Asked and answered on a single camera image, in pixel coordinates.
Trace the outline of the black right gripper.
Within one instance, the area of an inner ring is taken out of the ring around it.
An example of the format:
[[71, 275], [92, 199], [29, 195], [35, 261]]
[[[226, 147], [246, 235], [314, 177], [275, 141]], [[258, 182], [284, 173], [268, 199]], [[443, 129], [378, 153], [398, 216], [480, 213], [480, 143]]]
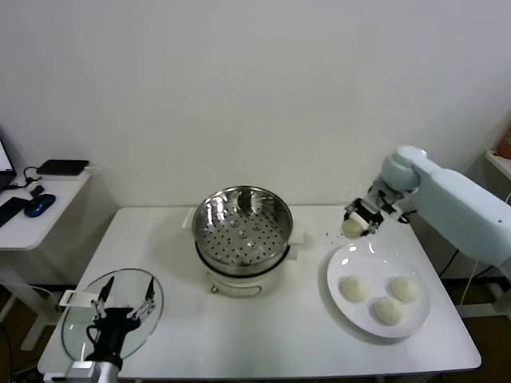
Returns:
[[345, 220], [355, 219], [358, 216], [369, 223], [367, 228], [362, 232], [363, 236], [376, 234], [380, 223], [383, 222], [383, 216], [380, 210], [362, 198], [357, 198], [356, 202], [349, 203], [345, 206]]

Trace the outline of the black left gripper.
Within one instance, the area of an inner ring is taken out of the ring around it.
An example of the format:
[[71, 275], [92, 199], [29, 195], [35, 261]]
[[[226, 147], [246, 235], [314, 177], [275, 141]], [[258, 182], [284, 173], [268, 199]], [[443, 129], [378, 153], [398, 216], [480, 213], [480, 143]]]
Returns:
[[145, 293], [145, 299], [132, 310], [129, 307], [108, 308], [106, 303], [113, 287], [114, 277], [101, 288], [97, 298], [91, 301], [94, 309], [93, 324], [85, 329], [87, 338], [93, 345], [93, 352], [86, 361], [122, 361], [121, 351], [128, 333], [141, 326], [154, 310], [154, 278], [151, 278]]

